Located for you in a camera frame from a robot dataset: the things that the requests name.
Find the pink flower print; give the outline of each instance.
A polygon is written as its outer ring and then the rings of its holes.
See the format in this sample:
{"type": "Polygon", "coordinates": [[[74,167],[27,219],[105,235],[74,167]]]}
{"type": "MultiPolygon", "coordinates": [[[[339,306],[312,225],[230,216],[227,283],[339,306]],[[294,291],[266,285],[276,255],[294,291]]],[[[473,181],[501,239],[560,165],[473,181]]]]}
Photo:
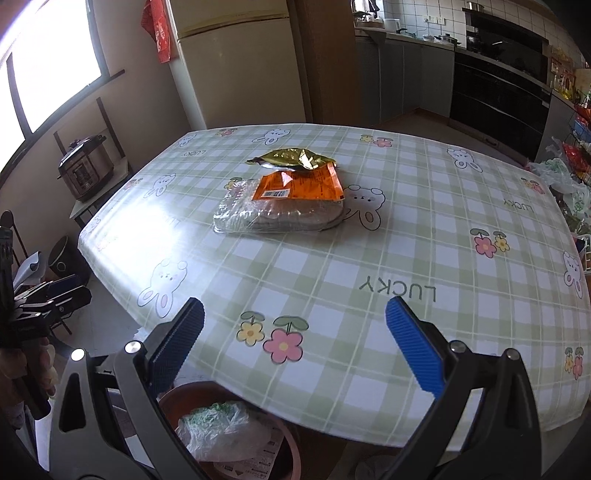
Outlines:
{"type": "Polygon", "coordinates": [[[581,375],[583,375],[583,357],[576,356],[574,357],[574,367],[573,367],[573,375],[574,379],[578,380],[581,375]]]}
{"type": "Polygon", "coordinates": [[[540,185],[538,182],[536,182],[535,180],[530,180],[530,186],[533,190],[535,190],[536,192],[538,192],[540,195],[544,195],[545,191],[542,188],[542,185],[540,185]]]}
{"type": "Polygon", "coordinates": [[[297,362],[304,354],[300,347],[303,340],[301,333],[287,333],[282,328],[271,332],[271,339],[262,344],[262,349],[271,354],[273,363],[282,364],[286,359],[297,362]]]}
{"type": "Polygon", "coordinates": [[[374,142],[374,145],[377,145],[379,147],[392,147],[392,139],[378,137],[378,139],[374,142]]]}
{"type": "Polygon", "coordinates": [[[226,128],[224,130],[220,130],[217,134],[220,137],[226,137],[228,135],[232,135],[236,130],[238,130],[237,128],[226,128]]]}
{"type": "Polygon", "coordinates": [[[474,237],[476,242],[476,251],[481,255],[486,255],[488,258],[495,256],[496,247],[492,244],[491,239],[488,237],[476,236],[474,237]]]}

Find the tablecloth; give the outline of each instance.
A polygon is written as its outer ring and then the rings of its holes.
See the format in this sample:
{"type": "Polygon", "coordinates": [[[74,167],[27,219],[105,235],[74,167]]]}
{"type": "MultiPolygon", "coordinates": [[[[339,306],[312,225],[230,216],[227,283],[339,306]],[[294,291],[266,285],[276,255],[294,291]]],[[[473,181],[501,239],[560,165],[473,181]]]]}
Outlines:
{"type": "Polygon", "coordinates": [[[448,340],[518,349],[543,430],[589,398],[589,295],[552,195],[535,175],[460,147],[310,124],[192,132],[101,208],[79,248],[148,330],[200,299],[206,322],[189,361],[323,432],[401,446],[431,404],[386,328],[393,295],[448,340]],[[230,185],[269,173],[245,161],[287,147],[337,161],[346,220],[323,232],[215,233],[230,185]]]}

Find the window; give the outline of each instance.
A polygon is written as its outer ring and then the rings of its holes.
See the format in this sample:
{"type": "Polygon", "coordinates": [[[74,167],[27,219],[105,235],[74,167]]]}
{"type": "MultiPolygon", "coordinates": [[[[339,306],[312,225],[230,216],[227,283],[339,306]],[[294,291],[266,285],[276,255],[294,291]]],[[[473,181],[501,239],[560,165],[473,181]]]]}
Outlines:
{"type": "Polygon", "coordinates": [[[0,66],[0,112],[0,167],[3,167],[25,140],[12,104],[6,65],[0,66]]]}
{"type": "Polygon", "coordinates": [[[100,77],[85,0],[49,0],[12,48],[18,95],[31,131],[100,77]]]}
{"type": "Polygon", "coordinates": [[[110,76],[93,0],[48,0],[0,65],[0,186],[29,148],[110,76]]]}

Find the trash can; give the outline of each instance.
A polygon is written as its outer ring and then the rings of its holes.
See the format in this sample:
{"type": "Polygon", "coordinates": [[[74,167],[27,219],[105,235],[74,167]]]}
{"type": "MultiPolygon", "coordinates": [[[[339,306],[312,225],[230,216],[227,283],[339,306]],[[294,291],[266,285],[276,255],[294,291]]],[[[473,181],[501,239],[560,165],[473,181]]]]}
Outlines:
{"type": "Polygon", "coordinates": [[[67,235],[61,237],[49,254],[49,268],[60,278],[78,275],[83,285],[88,283],[90,278],[90,267],[86,260],[72,245],[67,235]]]}

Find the blue gripper pad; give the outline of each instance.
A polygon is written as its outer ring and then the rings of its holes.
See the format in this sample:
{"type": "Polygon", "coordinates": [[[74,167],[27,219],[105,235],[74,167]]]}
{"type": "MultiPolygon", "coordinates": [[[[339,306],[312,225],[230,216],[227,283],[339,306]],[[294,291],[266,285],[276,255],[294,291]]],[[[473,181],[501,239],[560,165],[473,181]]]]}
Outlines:
{"type": "Polygon", "coordinates": [[[386,305],[386,325],[418,384],[437,399],[445,387],[443,360],[421,330],[420,320],[405,307],[399,297],[391,298],[386,305]]]}
{"type": "Polygon", "coordinates": [[[204,321],[203,304],[198,299],[189,298],[172,322],[156,325],[146,338],[148,391],[153,398],[172,385],[203,330],[204,321]]]}

